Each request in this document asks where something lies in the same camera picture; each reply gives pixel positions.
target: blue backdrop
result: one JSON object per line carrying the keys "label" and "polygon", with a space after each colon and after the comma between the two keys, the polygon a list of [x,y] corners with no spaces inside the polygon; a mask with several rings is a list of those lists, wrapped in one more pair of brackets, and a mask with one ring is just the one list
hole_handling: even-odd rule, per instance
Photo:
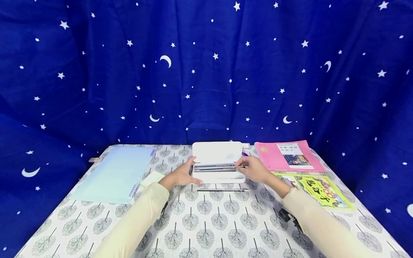
{"label": "blue backdrop", "polygon": [[0,256],[108,145],[302,139],[413,255],[411,28],[407,0],[2,1]]}

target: left hand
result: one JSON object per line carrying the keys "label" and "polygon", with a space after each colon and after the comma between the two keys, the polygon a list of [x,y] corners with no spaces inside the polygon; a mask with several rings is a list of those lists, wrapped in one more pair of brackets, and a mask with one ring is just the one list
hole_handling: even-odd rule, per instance
{"label": "left hand", "polygon": [[175,185],[187,185],[187,184],[196,184],[202,185],[203,182],[197,178],[193,178],[189,175],[189,170],[191,166],[195,164],[195,157],[188,159],[188,161],[180,166],[179,168],[172,171],[169,175],[174,178]]}

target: light blue folder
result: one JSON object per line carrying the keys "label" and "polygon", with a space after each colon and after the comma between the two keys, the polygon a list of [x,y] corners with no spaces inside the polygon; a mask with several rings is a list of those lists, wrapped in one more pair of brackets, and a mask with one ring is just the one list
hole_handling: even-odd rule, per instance
{"label": "light blue folder", "polygon": [[153,148],[114,146],[71,199],[128,204],[151,160]]}

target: white crescent moon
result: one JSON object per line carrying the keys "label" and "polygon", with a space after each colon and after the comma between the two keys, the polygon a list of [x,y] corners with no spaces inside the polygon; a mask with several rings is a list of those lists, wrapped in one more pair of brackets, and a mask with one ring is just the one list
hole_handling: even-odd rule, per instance
{"label": "white crescent moon", "polygon": [[169,64],[168,68],[171,67],[172,61],[171,61],[171,59],[170,59],[168,56],[166,56],[166,55],[161,56],[161,58],[159,59],[159,61],[161,61],[161,60],[166,60],[166,61],[168,62],[168,64]]}
{"label": "white crescent moon", "polygon": [[331,61],[327,61],[324,65],[328,65],[328,68],[327,68],[327,72],[328,72],[331,68]]}
{"label": "white crescent moon", "polygon": [[32,178],[35,175],[37,175],[37,172],[39,172],[39,170],[40,170],[40,168],[38,168],[35,171],[29,173],[29,172],[26,172],[25,168],[23,168],[23,170],[21,171],[21,175],[24,176],[25,178]]}
{"label": "white crescent moon", "polygon": [[152,117],[152,115],[150,115],[149,118],[151,119],[152,122],[158,122],[158,121],[159,121],[159,118],[158,118],[158,119],[154,119],[154,118]]}
{"label": "white crescent moon", "polygon": [[285,116],[282,121],[283,121],[284,123],[291,123],[291,122],[292,122],[292,121],[287,121],[287,116]]}

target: sleeve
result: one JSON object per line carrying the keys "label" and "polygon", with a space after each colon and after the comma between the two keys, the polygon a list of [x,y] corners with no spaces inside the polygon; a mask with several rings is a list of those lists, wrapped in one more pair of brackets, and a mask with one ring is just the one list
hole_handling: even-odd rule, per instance
{"label": "sleeve", "polygon": [[93,258],[130,258],[168,201],[168,190],[152,183],[97,248]]}
{"label": "sleeve", "polygon": [[291,188],[282,200],[282,204],[297,219],[303,233],[326,257],[374,257],[371,251],[356,239],[345,226],[304,191]]}

